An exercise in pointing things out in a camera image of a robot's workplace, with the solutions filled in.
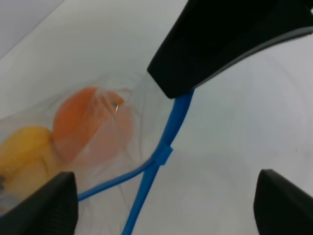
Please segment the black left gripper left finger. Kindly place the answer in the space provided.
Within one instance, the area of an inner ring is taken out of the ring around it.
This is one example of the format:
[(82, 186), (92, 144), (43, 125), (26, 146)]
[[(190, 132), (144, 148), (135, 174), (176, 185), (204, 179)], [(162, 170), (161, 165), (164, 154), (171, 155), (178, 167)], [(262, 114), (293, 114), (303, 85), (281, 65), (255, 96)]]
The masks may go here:
[(61, 172), (0, 217), (2, 235), (72, 235), (78, 221), (73, 172)]

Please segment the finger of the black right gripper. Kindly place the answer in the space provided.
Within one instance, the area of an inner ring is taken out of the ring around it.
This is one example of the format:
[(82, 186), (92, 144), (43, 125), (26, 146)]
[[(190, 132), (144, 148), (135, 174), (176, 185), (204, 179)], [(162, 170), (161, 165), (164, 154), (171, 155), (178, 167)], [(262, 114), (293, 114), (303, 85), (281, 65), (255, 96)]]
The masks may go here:
[(310, 0), (189, 0), (148, 66), (168, 98), (313, 31)]

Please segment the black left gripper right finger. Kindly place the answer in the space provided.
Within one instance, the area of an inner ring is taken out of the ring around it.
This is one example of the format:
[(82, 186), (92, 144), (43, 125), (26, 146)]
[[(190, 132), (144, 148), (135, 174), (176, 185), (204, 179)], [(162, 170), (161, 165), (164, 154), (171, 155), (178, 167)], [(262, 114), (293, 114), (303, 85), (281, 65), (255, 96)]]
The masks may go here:
[(313, 197), (272, 169), (259, 173), (253, 210), (260, 235), (313, 233)]

